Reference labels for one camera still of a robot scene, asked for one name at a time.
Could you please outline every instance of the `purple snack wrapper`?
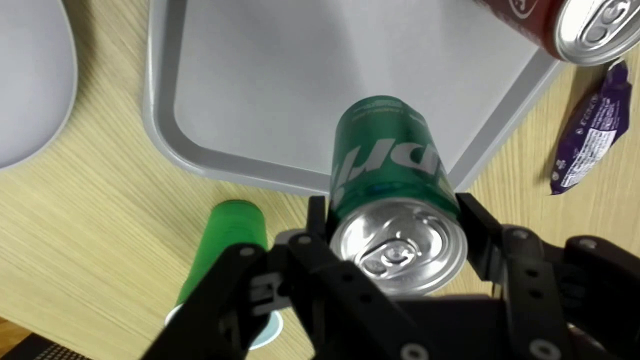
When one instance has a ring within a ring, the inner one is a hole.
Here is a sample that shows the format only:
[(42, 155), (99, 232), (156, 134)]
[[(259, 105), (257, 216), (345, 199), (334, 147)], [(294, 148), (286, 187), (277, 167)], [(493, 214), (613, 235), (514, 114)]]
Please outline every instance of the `purple snack wrapper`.
[(624, 62), (610, 66), (599, 92), (585, 99), (557, 150), (553, 195), (574, 189), (628, 131), (633, 87)]

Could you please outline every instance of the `silver can top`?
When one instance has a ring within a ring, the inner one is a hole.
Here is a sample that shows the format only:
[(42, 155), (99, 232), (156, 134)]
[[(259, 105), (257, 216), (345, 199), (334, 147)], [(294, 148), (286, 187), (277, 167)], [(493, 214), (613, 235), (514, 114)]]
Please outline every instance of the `silver can top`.
[(627, 54), (640, 41), (640, 0), (566, 0), (554, 44), (560, 58), (597, 66)]
[(462, 229), (426, 202), (392, 199), (350, 214), (332, 251), (392, 299), (418, 299), (457, 278), (466, 261)]

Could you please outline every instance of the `green object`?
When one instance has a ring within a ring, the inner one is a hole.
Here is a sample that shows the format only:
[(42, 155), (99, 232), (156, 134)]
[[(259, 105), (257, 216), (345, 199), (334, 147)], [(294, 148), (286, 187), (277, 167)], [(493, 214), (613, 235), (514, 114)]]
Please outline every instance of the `green object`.
[(178, 305), (186, 302), (220, 254), (235, 244), (267, 249), (265, 216), (253, 202), (229, 201), (213, 209), (193, 270), (182, 285)]
[(334, 144), (332, 219), (385, 199), (434, 205), (451, 219), (459, 202), (425, 118), (392, 96), (373, 96), (341, 118)]

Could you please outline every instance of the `wooden table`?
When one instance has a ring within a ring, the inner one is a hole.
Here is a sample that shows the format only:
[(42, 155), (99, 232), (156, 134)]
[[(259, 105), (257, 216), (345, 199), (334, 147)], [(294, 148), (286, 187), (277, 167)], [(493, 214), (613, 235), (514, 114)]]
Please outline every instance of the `wooden table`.
[[(0, 314), (90, 359), (138, 359), (153, 343), (213, 205), (257, 202), (270, 237), (304, 220), (300, 196), (196, 179), (156, 152), (141, 108), (147, 10), (147, 0), (82, 0), (75, 117), (42, 157), (0, 172)], [(637, 125), (585, 185), (559, 199), (549, 190), (560, 128), (597, 76), (566, 66), (472, 192), (549, 241), (595, 232), (640, 254)], [(486, 286), (466, 270), (451, 291)], [(311, 359), (294, 314), (285, 317), (286, 332), (253, 359)]]

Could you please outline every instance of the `gray plastic tray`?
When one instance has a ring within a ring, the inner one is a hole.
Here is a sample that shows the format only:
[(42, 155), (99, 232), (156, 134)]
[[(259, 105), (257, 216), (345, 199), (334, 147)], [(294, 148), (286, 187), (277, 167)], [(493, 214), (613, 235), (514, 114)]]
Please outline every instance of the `gray plastic tray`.
[(559, 62), (474, 0), (154, 0), (144, 123), (191, 172), (327, 192), (341, 114), (392, 95), (462, 190)]

